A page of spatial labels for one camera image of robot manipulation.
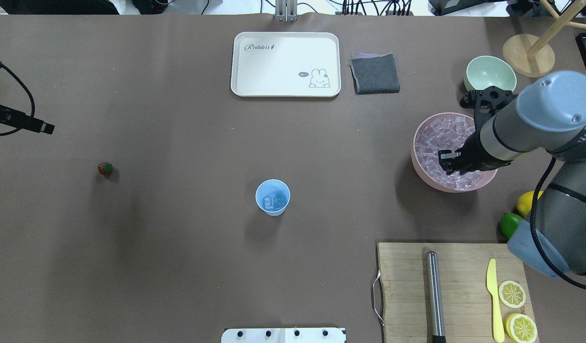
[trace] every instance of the wooden base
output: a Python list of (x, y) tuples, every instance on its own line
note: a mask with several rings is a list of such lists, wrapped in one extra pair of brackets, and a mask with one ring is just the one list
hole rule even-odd
[(534, 57), (528, 58), (526, 52), (537, 40), (539, 37), (524, 33), (507, 39), (503, 45), (505, 61), (513, 70), (531, 78), (545, 76), (556, 63), (554, 50), (549, 45), (545, 45)]

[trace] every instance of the cutting board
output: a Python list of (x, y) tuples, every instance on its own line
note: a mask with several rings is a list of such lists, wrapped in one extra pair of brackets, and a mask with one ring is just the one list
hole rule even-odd
[[(511, 313), (524, 313), (535, 319), (524, 265), (509, 252), (506, 244), (378, 243), (386, 324), (384, 343), (429, 342), (432, 329), (424, 258), (428, 250), (437, 253), (448, 343), (494, 342), (492, 302), (485, 288), (485, 272), (491, 258), (496, 259), (498, 284), (513, 280), (526, 291), (526, 304), (522, 308), (509, 308), (499, 301), (502, 319)], [(506, 343), (513, 342), (505, 336)]]

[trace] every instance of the green lime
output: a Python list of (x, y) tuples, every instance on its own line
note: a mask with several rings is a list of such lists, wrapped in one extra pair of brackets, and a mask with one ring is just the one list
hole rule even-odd
[(517, 226), (520, 224), (520, 221), (523, 219), (524, 218), (515, 213), (505, 213), (500, 217), (500, 232), (502, 232), (507, 239), (511, 238), (517, 229)]

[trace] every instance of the white tray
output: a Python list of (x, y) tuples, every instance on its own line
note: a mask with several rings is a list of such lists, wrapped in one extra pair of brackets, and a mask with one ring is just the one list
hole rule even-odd
[(328, 32), (242, 32), (234, 39), (238, 96), (336, 96), (339, 41)]

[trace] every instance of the wooden stand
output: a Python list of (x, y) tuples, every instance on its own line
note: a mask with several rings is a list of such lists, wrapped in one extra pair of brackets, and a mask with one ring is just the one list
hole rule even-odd
[(505, 61), (515, 71), (531, 78), (540, 78), (554, 68), (556, 57), (554, 50), (547, 43), (574, 18), (583, 7), (586, 0), (576, 0), (558, 17), (554, 24), (541, 37), (520, 34), (505, 41), (503, 55)]

